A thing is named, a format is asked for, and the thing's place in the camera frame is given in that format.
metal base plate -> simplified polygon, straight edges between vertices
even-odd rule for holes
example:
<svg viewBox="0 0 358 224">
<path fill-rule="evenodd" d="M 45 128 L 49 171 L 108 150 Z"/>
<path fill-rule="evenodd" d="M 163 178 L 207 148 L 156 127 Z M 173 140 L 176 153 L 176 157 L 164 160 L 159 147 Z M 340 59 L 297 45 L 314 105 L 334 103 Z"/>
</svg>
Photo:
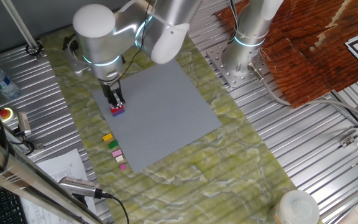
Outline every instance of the metal base plate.
<svg viewBox="0 0 358 224">
<path fill-rule="evenodd" d="M 253 80 L 256 76 L 253 72 L 245 73 L 236 73 L 231 74 L 226 70 L 226 66 L 222 63 L 222 52 L 226 48 L 227 43 L 217 44 L 207 50 L 207 56 L 211 58 L 211 61 L 221 73 L 222 77 L 227 81 L 227 83 L 232 88 L 240 87 L 249 81 Z M 270 73 L 268 66 L 266 66 L 263 56 L 259 53 L 257 57 L 254 58 L 254 65 L 261 71 L 262 74 L 266 75 Z"/>
</svg>

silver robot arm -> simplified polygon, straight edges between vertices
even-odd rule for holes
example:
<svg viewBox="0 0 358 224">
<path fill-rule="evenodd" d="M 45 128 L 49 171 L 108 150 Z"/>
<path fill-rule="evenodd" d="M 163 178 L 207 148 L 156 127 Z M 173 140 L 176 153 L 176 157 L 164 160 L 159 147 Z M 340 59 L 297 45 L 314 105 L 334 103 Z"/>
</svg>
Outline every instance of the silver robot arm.
<svg viewBox="0 0 358 224">
<path fill-rule="evenodd" d="M 155 8 L 144 0 L 132 0 L 113 14 L 99 4 L 79 9 L 73 18 L 76 39 L 83 51 L 81 62 L 70 50 L 65 53 L 77 74 L 90 69 L 99 80 L 109 103 L 120 108 L 125 103 L 119 77 L 123 71 L 122 54 L 133 45 L 155 62 L 167 63 L 179 52 L 190 21 L 202 0 L 156 0 Z"/>
<path fill-rule="evenodd" d="M 238 27 L 227 45 L 219 44 L 207 51 L 208 56 L 214 59 L 212 63 L 233 88 L 242 86 L 255 76 L 263 80 L 269 72 L 260 49 L 282 2 L 250 0 L 239 13 Z"/>
</svg>

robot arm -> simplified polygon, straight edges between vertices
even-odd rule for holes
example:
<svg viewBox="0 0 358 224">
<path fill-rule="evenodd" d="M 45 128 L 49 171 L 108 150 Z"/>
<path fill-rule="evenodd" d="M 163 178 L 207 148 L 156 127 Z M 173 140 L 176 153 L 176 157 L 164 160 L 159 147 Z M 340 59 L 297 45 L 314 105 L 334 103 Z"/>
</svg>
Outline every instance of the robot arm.
<svg viewBox="0 0 358 224">
<path fill-rule="evenodd" d="M 119 77 L 122 54 L 135 45 L 155 62 L 167 63 L 179 52 L 190 21 L 202 0 L 156 0 L 155 8 L 144 0 L 132 0 L 113 14 L 99 4 L 79 9 L 73 18 L 76 38 L 83 51 L 80 62 L 67 47 L 65 52 L 76 73 L 90 69 L 104 95 L 115 108 L 125 103 Z"/>
</svg>

white container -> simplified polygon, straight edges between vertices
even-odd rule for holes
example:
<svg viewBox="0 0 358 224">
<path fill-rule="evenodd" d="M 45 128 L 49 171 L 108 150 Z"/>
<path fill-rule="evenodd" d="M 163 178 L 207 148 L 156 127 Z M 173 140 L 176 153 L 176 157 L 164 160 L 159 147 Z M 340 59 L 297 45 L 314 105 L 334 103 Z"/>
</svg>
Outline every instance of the white container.
<svg viewBox="0 0 358 224">
<path fill-rule="evenodd" d="M 270 221 L 277 224 L 317 224 L 319 217 L 317 202 L 301 190 L 287 192 L 270 211 Z"/>
</svg>

green marble mat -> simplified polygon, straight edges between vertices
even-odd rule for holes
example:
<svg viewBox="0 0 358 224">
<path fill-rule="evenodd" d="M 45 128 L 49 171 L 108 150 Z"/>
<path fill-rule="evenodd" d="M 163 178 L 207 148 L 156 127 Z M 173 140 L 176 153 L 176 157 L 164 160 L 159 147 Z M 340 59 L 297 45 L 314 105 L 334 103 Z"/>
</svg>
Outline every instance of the green marble mat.
<svg viewBox="0 0 358 224">
<path fill-rule="evenodd" d="M 78 78 L 62 52 L 72 33 L 62 29 L 42 44 L 98 181 L 122 200 L 131 223 L 266 223 L 281 196 L 296 189 L 188 37 L 176 60 L 223 126 L 138 174 L 120 170 L 102 139 L 111 130 L 91 95 L 99 82 L 90 72 Z M 124 54 L 127 62 L 136 51 Z M 153 64 L 139 54 L 127 76 Z M 126 223 L 122 208 L 107 201 L 116 223 Z"/>
</svg>

